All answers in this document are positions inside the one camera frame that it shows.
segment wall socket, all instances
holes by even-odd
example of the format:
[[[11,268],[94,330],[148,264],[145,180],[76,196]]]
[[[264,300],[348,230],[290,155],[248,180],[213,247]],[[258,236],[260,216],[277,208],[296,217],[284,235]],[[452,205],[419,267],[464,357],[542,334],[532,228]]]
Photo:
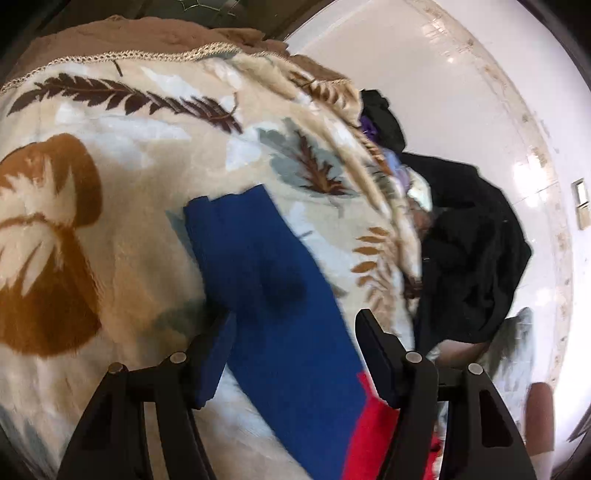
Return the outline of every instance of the wall socket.
[[[573,183],[574,203],[577,208],[577,220],[579,229],[585,230],[591,226],[591,209],[589,207],[589,196],[583,179]]]

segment black clothing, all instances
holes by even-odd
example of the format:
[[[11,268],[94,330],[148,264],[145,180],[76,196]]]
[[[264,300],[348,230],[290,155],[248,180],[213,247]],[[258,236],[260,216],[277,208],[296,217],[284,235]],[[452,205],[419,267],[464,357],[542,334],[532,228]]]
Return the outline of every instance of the black clothing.
[[[531,256],[519,221],[503,193],[473,166],[409,153],[400,160],[427,180],[441,211],[422,243],[415,348],[427,353],[445,339],[489,341]]]
[[[378,129],[378,144],[400,153],[406,147],[406,140],[396,117],[388,110],[388,99],[377,90],[361,90],[363,100],[362,116],[368,117]]]

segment beige fleece blanket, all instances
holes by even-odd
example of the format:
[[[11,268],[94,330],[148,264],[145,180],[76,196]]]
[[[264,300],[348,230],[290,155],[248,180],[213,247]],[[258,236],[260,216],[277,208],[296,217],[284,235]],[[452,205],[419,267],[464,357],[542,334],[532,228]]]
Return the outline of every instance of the beige fleece blanket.
[[[359,108],[348,80],[223,43],[65,58],[3,88],[0,424],[38,478],[55,477],[111,362],[155,365],[199,331],[194,197],[264,184],[351,337],[370,307],[413,346],[402,273],[420,279],[420,244]],[[196,419],[220,480],[307,478],[230,372]]]

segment blue towel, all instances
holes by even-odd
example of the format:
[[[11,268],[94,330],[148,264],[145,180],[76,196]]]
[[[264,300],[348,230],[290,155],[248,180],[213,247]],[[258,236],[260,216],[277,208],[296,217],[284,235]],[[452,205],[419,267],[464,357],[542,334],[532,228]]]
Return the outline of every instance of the blue towel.
[[[262,186],[184,213],[208,299],[236,313],[238,384],[312,478],[338,480],[365,394],[330,286]]]

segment red cloth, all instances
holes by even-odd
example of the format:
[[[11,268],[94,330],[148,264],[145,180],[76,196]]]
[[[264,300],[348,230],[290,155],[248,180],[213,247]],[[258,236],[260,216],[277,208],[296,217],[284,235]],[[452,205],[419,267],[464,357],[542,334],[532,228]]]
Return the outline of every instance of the red cloth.
[[[342,480],[375,480],[384,462],[388,447],[398,423],[399,410],[394,410],[374,397],[365,373],[358,375],[367,395],[353,437],[349,443]],[[441,445],[437,436],[431,440],[431,452],[427,460],[423,480],[434,480],[433,462]]]

